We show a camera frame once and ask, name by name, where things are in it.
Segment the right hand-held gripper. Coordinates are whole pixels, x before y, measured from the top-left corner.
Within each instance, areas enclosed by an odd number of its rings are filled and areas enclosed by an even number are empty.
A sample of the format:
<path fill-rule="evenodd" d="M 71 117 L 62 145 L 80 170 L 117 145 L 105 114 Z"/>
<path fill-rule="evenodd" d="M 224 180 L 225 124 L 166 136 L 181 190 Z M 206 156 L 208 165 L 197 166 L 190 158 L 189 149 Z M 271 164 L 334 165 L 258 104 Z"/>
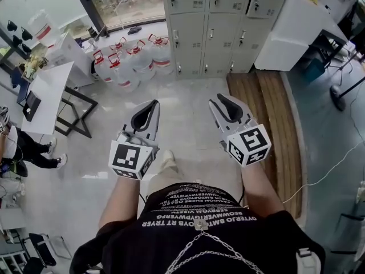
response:
<path fill-rule="evenodd" d="M 219 93 L 209 100 L 209 109 L 221 132 L 221 145 L 242 168 L 264 160 L 271 141 L 263 124 L 258 124 L 248 105 L 238 98 Z"/>

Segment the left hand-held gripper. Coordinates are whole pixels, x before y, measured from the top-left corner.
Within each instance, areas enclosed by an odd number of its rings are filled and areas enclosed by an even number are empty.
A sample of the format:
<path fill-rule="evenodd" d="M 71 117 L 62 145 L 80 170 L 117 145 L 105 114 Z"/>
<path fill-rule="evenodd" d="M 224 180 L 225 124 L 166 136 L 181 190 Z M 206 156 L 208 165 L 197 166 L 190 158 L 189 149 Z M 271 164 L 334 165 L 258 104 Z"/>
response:
<path fill-rule="evenodd" d="M 111 142 L 108 166 L 117 176 L 142 180 L 156 159 L 159 147 L 154 140 L 159 127 L 160 103 L 138 104 L 124 119 L 123 131 Z M 130 132 L 146 132 L 147 138 Z"/>

